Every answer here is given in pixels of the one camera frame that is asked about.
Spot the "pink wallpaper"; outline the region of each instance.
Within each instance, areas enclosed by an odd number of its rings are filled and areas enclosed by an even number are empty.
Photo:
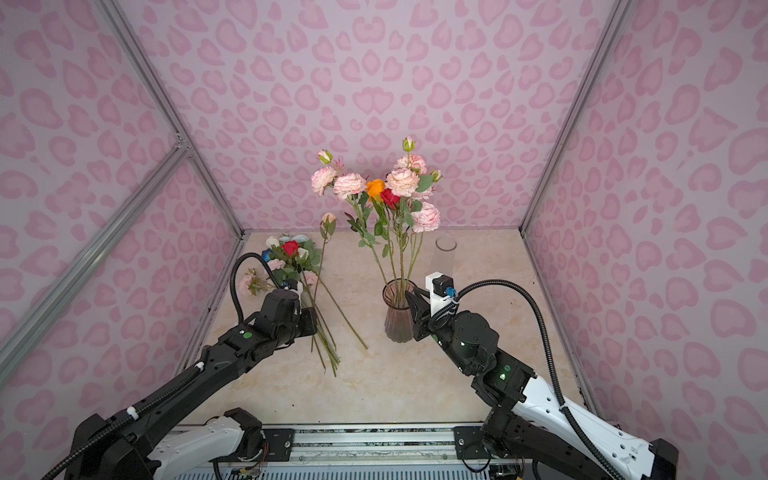
[[[381,177],[401,140],[446,225],[519,225],[612,0],[122,2],[246,227],[308,227],[318,147]]]
[[[187,163],[0,392],[0,476],[40,478],[77,425],[169,380],[233,245]]]
[[[169,130],[88,0],[0,5],[0,345]]]
[[[768,475],[768,3],[640,2],[531,241],[608,416]]]

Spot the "black cable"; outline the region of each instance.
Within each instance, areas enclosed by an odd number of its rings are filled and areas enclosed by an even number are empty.
[[[216,477],[216,480],[222,480],[221,471],[219,470],[219,459],[214,458],[210,462],[214,464],[214,477]]]
[[[208,360],[208,348],[203,349],[203,354],[200,357],[200,361],[204,364]],[[176,395],[179,391],[182,390],[185,386],[187,386],[196,376],[200,373],[200,370],[195,368],[189,371],[188,374],[186,374],[176,385],[170,387],[168,390],[165,391],[161,396],[158,396],[155,400],[144,403],[139,408],[136,408],[136,405],[140,405],[141,402],[133,404],[133,407],[136,409],[136,414],[141,417],[144,413],[148,412],[151,409],[154,409],[156,406],[160,405],[162,402],[165,402],[170,397]],[[125,416],[121,420],[117,420],[115,422],[110,423],[108,426],[106,426],[101,432],[96,434],[95,436],[91,437],[85,445],[81,446],[79,449],[75,450],[74,452],[70,453],[66,457],[64,457],[63,460],[61,460],[54,468],[51,469],[50,472],[46,473],[41,480],[53,480],[58,476],[58,474],[62,473],[69,465],[71,465],[72,462],[80,458],[84,453],[86,453],[89,449],[93,448],[94,445],[98,444],[102,440],[106,439],[108,436],[115,433],[117,430],[122,429],[129,423],[133,422],[134,419],[131,416]]]
[[[544,317],[541,315],[541,311],[538,308],[538,305],[536,304],[536,300],[533,299],[530,293],[523,287],[519,286],[517,283],[510,282],[509,280],[483,280],[480,282],[475,282],[469,286],[466,286],[462,289],[462,291],[458,292],[455,296],[456,302],[458,302],[464,295],[467,293],[476,290],[482,286],[489,286],[489,285],[499,285],[499,286],[506,286],[507,288],[511,288],[517,293],[520,293],[523,298],[528,302],[528,304],[533,309],[533,313],[536,316],[536,322],[538,323],[538,330],[541,333],[541,342],[544,344],[544,356],[547,360],[547,369],[549,370],[549,378],[552,381],[552,389],[554,390],[554,396],[558,399],[558,404],[560,405],[560,411],[563,413],[565,418],[568,420],[568,424],[571,426],[571,428],[576,433],[576,436],[581,440],[582,443],[584,443],[584,446],[587,447],[587,450],[592,454],[592,456],[597,459],[598,463],[603,467],[603,469],[615,480],[625,480],[624,476],[614,467],[607,458],[598,450],[598,447],[594,446],[594,443],[587,437],[587,435],[584,433],[584,430],[581,429],[579,424],[576,422],[576,419],[574,418],[573,414],[571,413],[570,409],[565,405],[565,398],[563,397],[563,393],[560,390],[560,380],[558,379],[558,372],[556,368],[554,367],[554,358],[552,357],[552,347],[549,344],[549,335],[547,334],[547,326],[544,323]],[[442,312],[442,309],[438,311],[436,316],[438,316]]]
[[[463,448],[462,452],[464,452],[466,449],[468,449],[469,447],[471,447],[473,445],[480,445],[483,448],[483,450],[485,450],[485,447],[482,444],[482,442],[472,442],[472,443],[468,443]],[[467,468],[467,470],[469,470],[470,472],[472,472],[472,473],[482,473],[482,472],[485,471],[485,469],[488,467],[488,465],[491,464],[491,458],[492,458],[492,455],[490,453],[488,453],[488,450],[485,450],[485,453],[488,454],[488,460],[485,462],[485,465],[483,465],[483,467],[480,468],[480,469],[470,467],[469,465],[467,465],[466,460],[464,460],[463,458],[462,458],[462,463]]]
[[[258,253],[249,252],[235,260],[235,264],[232,266],[232,273],[230,274],[230,295],[232,296],[232,303],[235,304],[235,310],[237,311],[237,322],[242,323],[243,322],[243,308],[240,306],[240,301],[237,299],[237,269],[240,268],[240,265],[245,260],[248,260],[249,258],[257,258],[263,265],[263,267],[266,269],[266,273],[270,276],[270,280],[272,280],[272,283],[274,283],[275,288],[280,288],[280,285],[277,284],[277,279],[275,278],[275,274],[272,273],[272,269],[270,269],[270,266],[267,265],[266,260],[261,257]]]

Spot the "cable tie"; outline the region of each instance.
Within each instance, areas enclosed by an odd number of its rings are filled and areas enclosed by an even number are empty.
[[[134,406],[133,406],[133,405],[131,405],[131,406],[129,406],[128,408],[126,408],[126,409],[125,409],[125,412],[126,412],[128,415],[130,415],[130,416],[131,416],[131,418],[134,420],[134,422],[135,422],[135,421],[137,421],[137,420],[139,419],[139,414],[138,414],[138,413],[136,413],[136,409],[134,408]]]

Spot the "marble table surface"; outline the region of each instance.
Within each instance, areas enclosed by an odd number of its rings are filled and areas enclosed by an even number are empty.
[[[273,233],[252,233],[245,252],[261,252]],[[472,282],[503,278],[518,283],[535,298],[548,327],[563,393],[581,402],[571,365],[564,354],[544,295],[517,230],[437,230],[427,233],[412,276],[423,287],[435,239],[450,235],[458,246],[454,279],[457,289]],[[310,233],[322,242],[318,233]],[[310,339],[298,339],[275,352],[251,372],[216,392],[184,423],[202,423],[228,409],[242,407],[264,423],[477,422],[489,407],[431,339],[395,343],[384,333],[386,306],[382,279],[372,254],[357,246],[357,233],[339,229],[326,246],[323,278],[360,336],[364,349],[330,298],[318,291],[318,307],[336,338],[341,357],[338,376],[323,371]],[[240,268],[255,267],[247,260]],[[246,316],[261,307],[263,295],[241,299]],[[541,337],[530,306],[517,293],[498,286],[467,295],[462,310],[483,315],[499,333],[498,345],[549,380]],[[215,343],[234,326],[237,315],[227,293],[206,338]]]

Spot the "vase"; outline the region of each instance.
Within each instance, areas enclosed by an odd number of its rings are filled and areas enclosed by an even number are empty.
[[[403,279],[392,280],[382,291],[382,298],[387,305],[384,319],[384,332],[393,342],[405,343],[413,338],[413,318],[408,308],[406,296],[402,294]],[[407,290],[412,292],[415,284],[408,282]]]

